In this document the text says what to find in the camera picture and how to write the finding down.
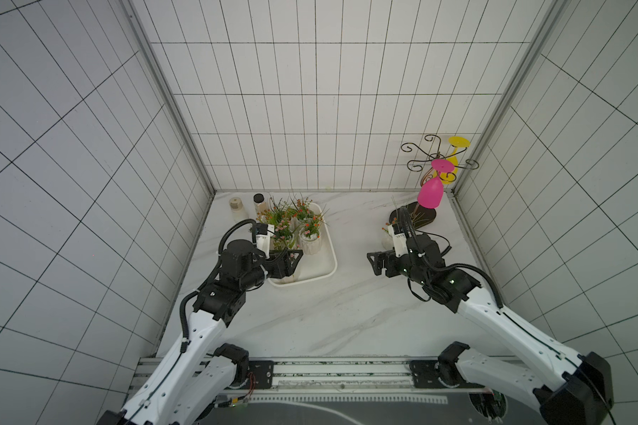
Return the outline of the potted gypsophila pink centre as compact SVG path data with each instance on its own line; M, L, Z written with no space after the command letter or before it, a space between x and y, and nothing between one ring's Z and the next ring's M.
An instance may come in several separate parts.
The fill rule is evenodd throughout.
M292 231L295 226L292 224L292 216L287 211L285 219L283 221L276 221L272 218L269 218L268 211L264 214L258 214L258 221L262 223L266 223L269 225L275 226L276 235L272 238L273 242L273 251L283 251L283 249L288 249L287 244L292 239Z

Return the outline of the potted gypsophila small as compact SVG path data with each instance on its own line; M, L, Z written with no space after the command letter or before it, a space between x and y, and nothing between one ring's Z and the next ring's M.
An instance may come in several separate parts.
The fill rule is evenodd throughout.
M324 216L312 214L301 220L299 227L299 241L305 255L315 255L321 251L324 239Z

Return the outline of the potted gypsophila red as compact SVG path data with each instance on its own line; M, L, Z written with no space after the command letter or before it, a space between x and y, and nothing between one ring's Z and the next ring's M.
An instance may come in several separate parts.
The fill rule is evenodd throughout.
M269 198L268 201L268 216L276 221L283 221L287 214L289 203L284 198L280 198L280 200L275 200L273 197Z

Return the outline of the potted gypsophila red-orange front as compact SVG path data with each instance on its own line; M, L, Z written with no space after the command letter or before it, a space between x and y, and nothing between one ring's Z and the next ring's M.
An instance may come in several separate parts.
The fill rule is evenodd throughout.
M289 206L289 214L298 221L311 220L317 215L312 209L312 200L307 197L292 198Z

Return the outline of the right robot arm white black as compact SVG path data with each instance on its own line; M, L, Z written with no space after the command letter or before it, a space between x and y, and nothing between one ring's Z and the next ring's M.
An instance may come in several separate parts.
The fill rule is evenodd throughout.
M612 417L608 361L595 352L578 353L510 310L479 267L446 265L429 235L400 233L393 239L393 249L368 253L374 274L403 276L409 285L420 285L427 300L475 323L524 364L518 367L454 342L438 356L433 370L442 386L486 387L531 407L549 424L601 424Z

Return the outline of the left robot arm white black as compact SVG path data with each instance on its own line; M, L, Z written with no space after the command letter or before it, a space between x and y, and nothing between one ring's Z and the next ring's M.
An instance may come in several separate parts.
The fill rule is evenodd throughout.
M179 306L182 335L138 392L101 424L193 424L229 387L248 384L249 353L220 341L248 292L268 278L291 276L301 250L275 251L271 224L247 219L223 235L217 262Z

